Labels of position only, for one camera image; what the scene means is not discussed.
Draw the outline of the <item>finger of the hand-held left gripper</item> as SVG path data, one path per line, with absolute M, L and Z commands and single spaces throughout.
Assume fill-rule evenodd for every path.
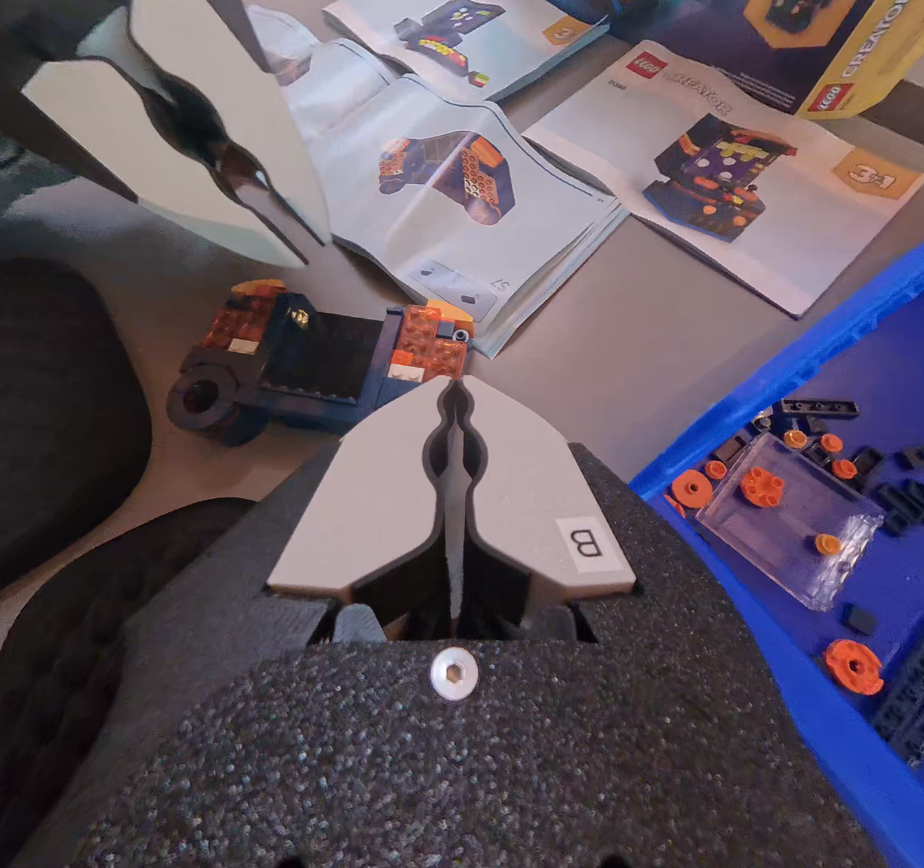
M 209 0 L 131 0 L 129 28 L 160 73 L 202 95 L 230 146 L 260 165 L 271 194 L 329 243 L 321 182 L 261 48 L 252 55 Z
M 167 141 L 141 89 L 108 60 L 42 64 L 22 92 L 150 212 L 267 265 L 294 267 L 305 261 L 260 211 L 240 201 L 223 172 Z

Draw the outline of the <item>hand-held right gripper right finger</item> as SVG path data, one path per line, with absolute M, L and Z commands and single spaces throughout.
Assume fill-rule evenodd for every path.
M 456 386 L 464 435 L 465 604 L 566 604 L 637 582 L 565 437 L 475 377 Z

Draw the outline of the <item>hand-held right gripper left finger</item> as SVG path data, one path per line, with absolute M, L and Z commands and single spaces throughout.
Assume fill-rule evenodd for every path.
M 449 377 L 435 377 L 344 435 L 266 580 L 275 593 L 351 600 L 440 532 L 430 459 L 448 429 Z

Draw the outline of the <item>blue orange toy brick model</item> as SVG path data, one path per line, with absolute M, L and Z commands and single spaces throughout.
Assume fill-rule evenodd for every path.
M 344 434 L 436 377 L 464 373 L 475 320 L 436 299 L 382 319 L 318 310 L 283 281 L 232 288 L 167 395 L 178 429 L 228 447 L 271 421 Z

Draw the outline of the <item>instruction booklet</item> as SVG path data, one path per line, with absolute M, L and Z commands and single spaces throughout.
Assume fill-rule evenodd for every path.
M 334 238 L 413 299 L 465 310 L 489 358 L 629 215 L 536 152 L 494 102 L 446 97 L 301 26 L 266 52 Z

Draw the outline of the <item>clear plastic bag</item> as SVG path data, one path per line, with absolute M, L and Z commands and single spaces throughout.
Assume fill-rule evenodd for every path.
M 284 89 L 332 89 L 347 94 L 376 94 L 399 74 L 351 39 L 319 40 L 293 16 L 249 5 L 248 19 L 278 84 Z

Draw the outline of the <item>booklet with toy computer cover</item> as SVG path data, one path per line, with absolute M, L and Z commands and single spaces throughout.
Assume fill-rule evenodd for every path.
M 608 33 L 546 0 L 337 0 L 325 16 L 446 98 L 499 101 Z

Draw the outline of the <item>clear plastic panel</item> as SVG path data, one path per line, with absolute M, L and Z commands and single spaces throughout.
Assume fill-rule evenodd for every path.
M 813 611 L 830 611 L 885 511 L 778 437 L 743 449 L 695 515 L 706 532 Z

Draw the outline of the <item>blue plastic bin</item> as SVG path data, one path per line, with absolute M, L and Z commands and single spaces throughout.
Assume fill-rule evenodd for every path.
M 923 246 L 896 260 L 792 344 L 782 349 L 691 423 L 664 452 L 629 483 L 655 507 L 655 486 L 668 471 L 706 453 L 736 432 L 745 409 L 768 405 L 813 383 L 819 374 L 846 378 L 858 371 L 851 389 L 866 385 L 872 395 L 898 395 L 899 370 L 914 405 L 922 405 Z M 794 611 L 776 612 L 793 599 L 770 599 L 771 586 L 757 585 L 744 562 L 729 549 L 715 550 L 689 523 L 669 521 L 717 577 L 756 640 L 792 720 L 836 791 L 868 831 L 889 866 L 923 865 L 922 769 L 899 757 L 861 715 L 860 703 L 823 676 L 802 649 L 805 631 Z

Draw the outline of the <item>booklet with arcade machine cover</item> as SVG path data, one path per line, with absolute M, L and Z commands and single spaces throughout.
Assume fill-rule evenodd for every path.
M 795 319 L 922 190 L 921 169 L 649 40 L 525 138 Z

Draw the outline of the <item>pile of loose toy bricks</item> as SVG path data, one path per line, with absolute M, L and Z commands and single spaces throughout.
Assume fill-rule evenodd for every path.
M 834 426 L 860 417 L 854 400 L 789 397 L 759 412 L 748 428 L 715 448 L 699 466 L 682 472 L 664 492 L 666 503 L 686 518 L 717 549 L 729 549 L 732 561 L 757 574 L 757 585 L 771 586 L 770 599 L 793 599 L 776 612 L 794 611 L 795 625 L 805 631 L 802 649 L 820 664 L 879 737 L 906 765 L 922 769 L 922 585 L 901 586 L 891 570 L 872 570 L 875 536 L 880 548 L 891 538 L 922 534 L 922 446 L 901 448 L 896 455 L 904 479 L 888 478 L 889 457 L 877 447 L 855 446 Z M 855 492 L 885 511 L 874 535 L 830 611 L 813 611 L 739 554 L 702 529 L 696 512 L 713 497 L 743 449 L 758 435 L 770 434 L 803 453 Z

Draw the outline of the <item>toy brick set box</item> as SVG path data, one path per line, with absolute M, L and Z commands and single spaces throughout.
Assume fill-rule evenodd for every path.
M 624 42 L 709 65 L 779 111 L 849 118 L 922 58 L 923 0 L 548 0 Z

